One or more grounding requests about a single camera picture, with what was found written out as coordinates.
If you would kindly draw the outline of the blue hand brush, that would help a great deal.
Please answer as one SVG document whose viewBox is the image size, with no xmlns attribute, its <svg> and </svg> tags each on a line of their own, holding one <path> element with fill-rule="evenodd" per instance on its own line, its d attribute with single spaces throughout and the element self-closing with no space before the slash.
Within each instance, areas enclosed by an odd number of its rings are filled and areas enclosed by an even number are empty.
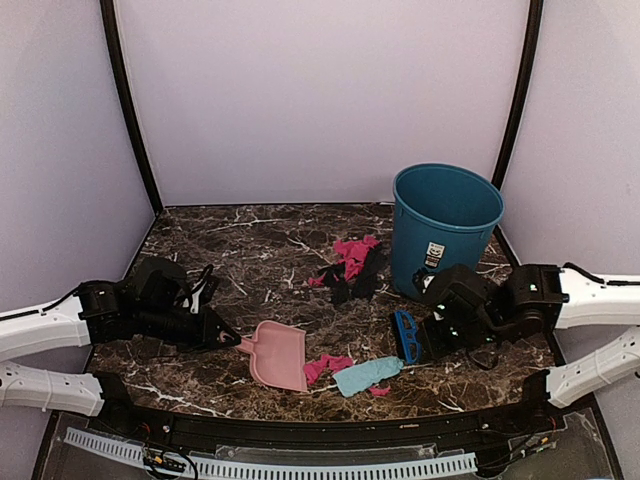
<svg viewBox="0 0 640 480">
<path fill-rule="evenodd" d="M 406 310 L 396 310 L 391 315 L 397 356 L 409 365 L 417 364 L 422 357 L 422 345 L 417 339 L 418 325 Z"/>
</svg>

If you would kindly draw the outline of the pink plastic dustpan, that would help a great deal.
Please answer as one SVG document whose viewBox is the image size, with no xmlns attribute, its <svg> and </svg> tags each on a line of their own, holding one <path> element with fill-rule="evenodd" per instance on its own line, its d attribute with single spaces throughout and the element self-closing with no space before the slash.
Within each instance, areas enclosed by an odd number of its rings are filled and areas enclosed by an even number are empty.
<svg viewBox="0 0 640 480">
<path fill-rule="evenodd" d="M 236 349 L 249 355 L 250 374 L 257 382 L 306 392 L 305 339 L 304 330 L 265 320 L 257 325 L 251 337 L 243 337 Z"/>
</svg>

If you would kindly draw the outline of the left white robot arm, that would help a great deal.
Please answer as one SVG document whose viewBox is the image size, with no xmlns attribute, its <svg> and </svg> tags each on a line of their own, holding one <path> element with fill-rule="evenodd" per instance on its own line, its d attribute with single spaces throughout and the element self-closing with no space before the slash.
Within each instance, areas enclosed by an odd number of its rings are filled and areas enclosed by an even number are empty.
<svg viewBox="0 0 640 480">
<path fill-rule="evenodd" d="M 58 348 L 160 340 L 186 352 L 240 345 L 241 337 L 209 307 L 219 285 L 212 266 L 195 284 L 176 262 L 149 257 L 119 282 L 83 282 L 49 304 L 1 316 L 1 404 L 96 417 L 120 436 L 141 427 L 140 412 L 119 395 L 118 377 L 64 374 L 17 364 L 19 357 Z"/>
</svg>

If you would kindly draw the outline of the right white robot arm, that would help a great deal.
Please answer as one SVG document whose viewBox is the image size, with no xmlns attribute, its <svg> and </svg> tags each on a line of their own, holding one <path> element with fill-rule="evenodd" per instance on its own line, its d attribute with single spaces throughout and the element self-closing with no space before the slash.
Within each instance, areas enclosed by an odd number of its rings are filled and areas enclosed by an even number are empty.
<svg viewBox="0 0 640 480">
<path fill-rule="evenodd" d="M 431 313 L 419 338 L 427 359 L 491 343 L 515 343 L 536 334 L 590 325 L 624 325 L 626 331 L 563 366 L 530 375 L 528 396 L 510 413 L 521 434 L 534 432 L 549 416 L 578 399 L 639 370 L 639 279 L 596 276 L 570 262 L 526 264 L 502 284 L 461 264 L 438 273 L 422 269 L 413 283 Z"/>
</svg>

